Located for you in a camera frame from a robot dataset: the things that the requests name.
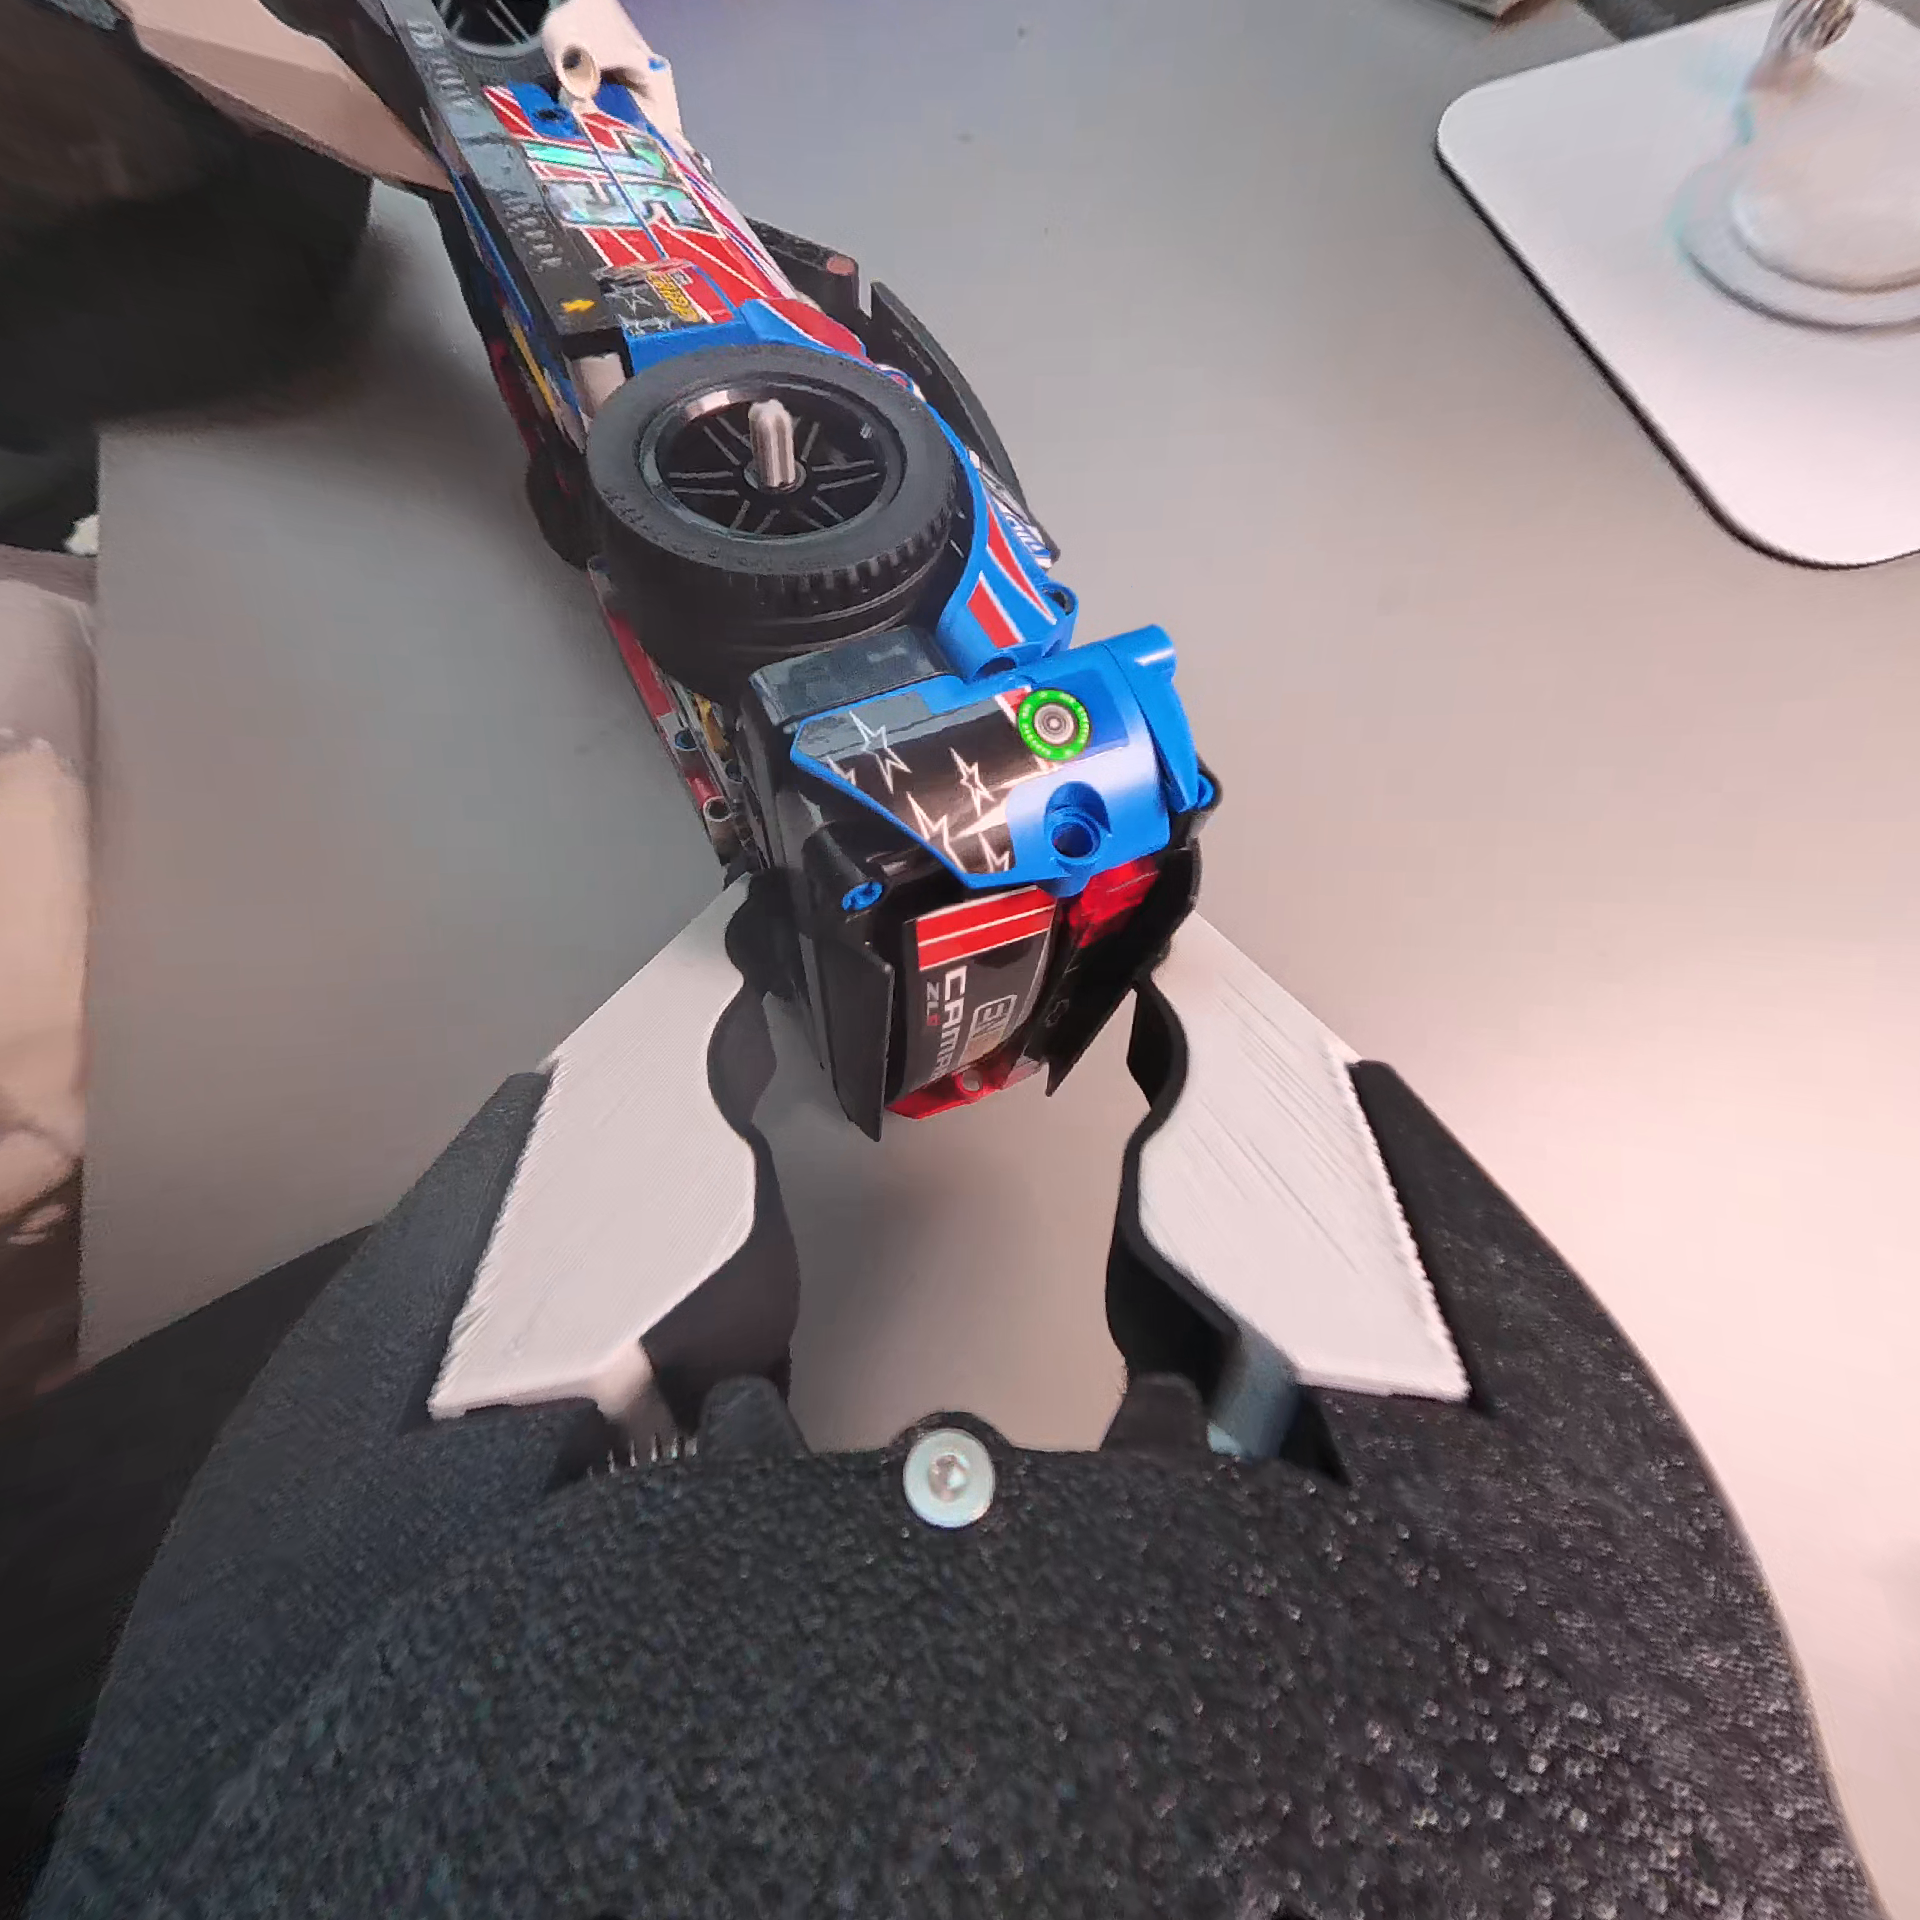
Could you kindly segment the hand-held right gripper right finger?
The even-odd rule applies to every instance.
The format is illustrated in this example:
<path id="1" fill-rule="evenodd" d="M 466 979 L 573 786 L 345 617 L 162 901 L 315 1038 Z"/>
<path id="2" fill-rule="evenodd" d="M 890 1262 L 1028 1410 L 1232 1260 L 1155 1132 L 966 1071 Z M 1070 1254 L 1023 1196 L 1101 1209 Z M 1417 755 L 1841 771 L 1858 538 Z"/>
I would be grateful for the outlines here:
<path id="1" fill-rule="evenodd" d="M 1356 1087 L 1358 1055 L 1205 916 L 1137 992 L 1109 1330 L 1200 1444 L 1308 1457 L 1318 1398 L 1473 1405 L 1473 1374 Z"/>

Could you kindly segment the blue white brick toy car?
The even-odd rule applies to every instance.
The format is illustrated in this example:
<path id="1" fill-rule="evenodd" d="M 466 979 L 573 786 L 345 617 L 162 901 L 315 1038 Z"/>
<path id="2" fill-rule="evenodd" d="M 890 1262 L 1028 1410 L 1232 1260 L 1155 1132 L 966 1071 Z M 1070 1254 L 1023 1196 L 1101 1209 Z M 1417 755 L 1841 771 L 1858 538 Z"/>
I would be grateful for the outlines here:
<path id="1" fill-rule="evenodd" d="M 870 1139 L 1057 1092 L 1169 951 L 1218 790 L 1156 626 L 1080 605 L 975 391 L 741 212 L 622 5 L 368 5 L 549 546 Z"/>

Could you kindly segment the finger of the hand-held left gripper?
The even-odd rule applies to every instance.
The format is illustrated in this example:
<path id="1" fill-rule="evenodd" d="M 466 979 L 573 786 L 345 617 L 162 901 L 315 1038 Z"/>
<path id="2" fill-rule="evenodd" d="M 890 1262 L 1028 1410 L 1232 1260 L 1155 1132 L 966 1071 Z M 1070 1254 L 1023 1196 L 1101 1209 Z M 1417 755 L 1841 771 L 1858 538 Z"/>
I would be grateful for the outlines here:
<path id="1" fill-rule="evenodd" d="M 125 2 L 147 54 L 230 118 L 286 136 L 371 180 L 449 191 L 432 147 L 348 61 L 263 2 Z"/>

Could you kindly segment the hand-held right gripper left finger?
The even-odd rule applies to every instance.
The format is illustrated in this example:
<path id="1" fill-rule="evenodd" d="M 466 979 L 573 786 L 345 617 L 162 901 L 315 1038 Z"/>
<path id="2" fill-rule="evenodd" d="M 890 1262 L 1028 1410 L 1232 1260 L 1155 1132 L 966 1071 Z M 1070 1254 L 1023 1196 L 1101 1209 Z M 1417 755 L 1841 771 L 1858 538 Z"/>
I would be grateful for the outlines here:
<path id="1" fill-rule="evenodd" d="M 799 1247 L 758 1126 L 776 1075 L 767 892 L 726 885 L 543 1063 L 543 1090 L 427 1409 L 586 1402 L 695 1430 L 792 1387 Z"/>

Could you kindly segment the white monitor stand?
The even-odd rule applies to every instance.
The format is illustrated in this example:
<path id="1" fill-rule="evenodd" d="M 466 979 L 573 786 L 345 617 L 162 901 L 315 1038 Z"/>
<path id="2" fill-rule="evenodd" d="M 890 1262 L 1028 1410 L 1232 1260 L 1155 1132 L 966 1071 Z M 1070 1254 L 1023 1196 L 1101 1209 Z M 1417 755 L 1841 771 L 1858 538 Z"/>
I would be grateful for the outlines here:
<path id="1" fill-rule="evenodd" d="M 1742 5 L 1487 82 L 1436 131 L 1452 182 L 1695 493 L 1809 567 L 1917 557 L 1917 280 L 1822 287 L 1757 252 L 1751 85 L 1784 5 Z"/>

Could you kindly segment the person's pale printed pants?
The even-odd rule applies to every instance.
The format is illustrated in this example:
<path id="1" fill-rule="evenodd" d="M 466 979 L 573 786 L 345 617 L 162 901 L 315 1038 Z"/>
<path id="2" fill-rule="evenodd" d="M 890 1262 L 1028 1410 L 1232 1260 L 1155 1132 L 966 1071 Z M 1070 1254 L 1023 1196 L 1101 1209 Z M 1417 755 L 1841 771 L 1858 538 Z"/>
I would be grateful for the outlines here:
<path id="1" fill-rule="evenodd" d="M 2 1405 L 80 1350 L 94 564 L 2 552 Z"/>

